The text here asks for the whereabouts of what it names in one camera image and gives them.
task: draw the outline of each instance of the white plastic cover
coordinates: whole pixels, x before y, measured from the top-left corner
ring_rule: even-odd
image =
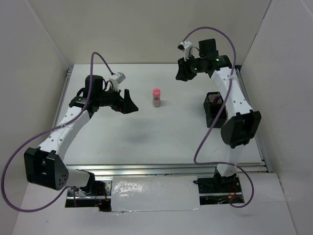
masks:
[[[114,177],[113,212],[189,211],[200,208],[196,176]]]

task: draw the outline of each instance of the purple cable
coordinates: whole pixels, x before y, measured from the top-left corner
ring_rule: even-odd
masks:
[[[11,157],[9,158],[9,160],[7,161],[7,163],[5,164],[4,168],[3,168],[3,172],[2,172],[2,175],[1,175],[1,193],[2,193],[2,196],[3,196],[3,199],[4,201],[8,204],[9,207],[11,207],[12,209],[18,211],[18,212],[38,212],[38,211],[41,211],[45,208],[47,208],[48,206],[50,206],[51,204],[53,204],[56,200],[58,200],[58,198],[62,195],[62,193],[68,188],[68,187],[65,187],[61,192],[60,194],[55,198],[53,199],[51,202],[49,202],[47,205],[43,206],[43,207],[40,207],[40,208],[37,208],[37,209],[21,209],[19,207],[16,207],[14,206],[10,201],[9,199],[7,198],[6,196],[6,193],[5,193],[5,189],[4,189],[4,179],[5,179],[5,174],[6,174],[6,171],[8,170],[8,167],[10,165],[10,163],[12,162],[13,158],[16,156],[16,154],[22,149],[24,148],[27,144],[29,144],[30,142],[32,142],[34,139],[40,137],[40,136],[43,136],[44,134],[47,134],[47,133],[50,133],[52,131],[55,131],[57,129],[60,129],[62,128],[64,125],[70,125],[71,123],[73,123],[74,121],[76,121],[82,114],[83,112],[86,110],[87,108],[87,105],[89,103],[89,99],[90,99],[90,95],[91,95],[91,88],[92,88],[92,72],[93,72],[93,58],[94,58],[94,55],[98,55],[102,61],[105,63],[105,65],[107,66],[108,70],[110,71],[111,75],[113,75],[114,73],[112,72],[112,70],[110,69],[108,63],[105,61],[105,59],[98,53],[98,52],[93,52],[91,54],[91,62],[90,62],[90,82],[89,82],[89,90],[88,90],[88,95],[87,95],[87,99],[86,99],[86,102],[82,108],[82,110],[80,111],[80,113],[74,117],[72,120],[68,121],[67,123],[63,124],[62,126],[59,125],[59,126],[55,126],[49,130],[46,130],[46,131],[43,131],[35,136],[33,136],[32,138],[26,140],[20,147],[18,147],[17,150],[15,150],[15,152],[11,155]]]
[[[187,36],[186,36],[182,41],[183,41],[183,42],[186,41],[187,38],[188,38],[191,34],[193,34],[194,32],[196,32],[196,31],[198,31],[198,30],[200,30],[200,29],[211,29],[211,30],[214,30],[214,31],[216,31],[216,32],[218,32],[218,33],[220,33],[220,34],[222,34],[224,37],[226,37],[226,39],[229,41],[229,43],[230,43],[230,45],[231,45],[231,48],[233,49],[233,52],[234,52],[234,62],[233,62],[233,65],[232,65],[232,67],[231,67],[230,79],[229,79],[229,87],[228,87],[228,91],[227,91],[227,93],[226,93],[224,102],[223,102],[223,104],[222,104],[222,106],[221,106],[219,112],[217,113],[216,117],[214,118],[211,127],[209,128],[209,130],[208,130],[207,133],[205,134],[203,140],[201,141],[199,147],[197,148],[197,151],[196,151],[195,156],[194,156],[194,163],[197,164],[197,165],[209,165],[209,164],[210,164],[210,165],[214,165],[214,164],[215,164],[215,165],[218,165],[218,164],[232,165],[232,166],[237,167],[239,170],[241,170],[241,171],[246,175],[246,177],[248,178],[248,180],[249,180],[250,183],[251,183],[251,188],[252,188],[251,196],[250,196],[249,200],[248,200],[245,204],[243,204],[243,205],[241,205],[241,206],[235,206],[235,205],[232,204],[233,199],[235,199],[235,198],[237,198],[237,197],[241,197],[240,195],[231,198],[230,201],[229,201],[229,204],[230,204],[232,207],[235,207],[235,208],[243,208],[243,207],[246,207],[247,205],[249,205],[249,203],[252,201],[253,196],[254,196],[254,185],[253,185],[253,182],[252,182],[250,176],[245,172],[245,170],[244,170],[242,167],[240,167],[240,166],[238,166],[238,165],[235,165],[235,164],[233,164],[233,163],[227,163],[227,162],[198,163],[198,162],[197,162],[197,156],[198,156],[198,154],[199,154],[199,152],[200,152],[200,150],[201,150],[201,148],[202,148],[204,142],[206,141],[206,139],[208,138],[208,136],[209,136],[210,133],[212,132],[213,127],[215,126],[215,124],[216,124],[216,122],[218,121],[220,115],[222,114],[223,109],[224,109],[225,106],[226,106],[226,102],[227,102],[227,100],[228,100],[228,97],[229,97],[229,94],[230,94],[230,90],[231,90],[231,85],[232,85],[232,77],[231,77],[231,76],[232,76],[232,74],[233,74],[234,71],[235,71],[235,65],[236,65],[236,61],[237,61],[237,53],[236,53],[236,49],[235,49],[235,46],[234,46],[233,42],[231,41],[231,39],[230,39],[224,32],[220,31],[220,30],[217,29],[217,28],[208,27],[208,26],[195,28],[195,29],[192,30],[190,33],[188,33]]]

